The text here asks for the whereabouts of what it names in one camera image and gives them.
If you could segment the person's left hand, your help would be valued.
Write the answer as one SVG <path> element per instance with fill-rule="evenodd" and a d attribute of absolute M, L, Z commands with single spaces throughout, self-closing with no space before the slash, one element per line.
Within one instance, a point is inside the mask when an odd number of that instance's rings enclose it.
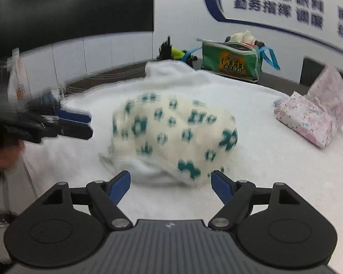
<path fill-rule="evenodd" d="M 16 139 L 13 145 L 7 145 L 0 148 L 0 178 L 2 174 L 12 169 L 20 159 L 24 149 L 24 142 Z"/>

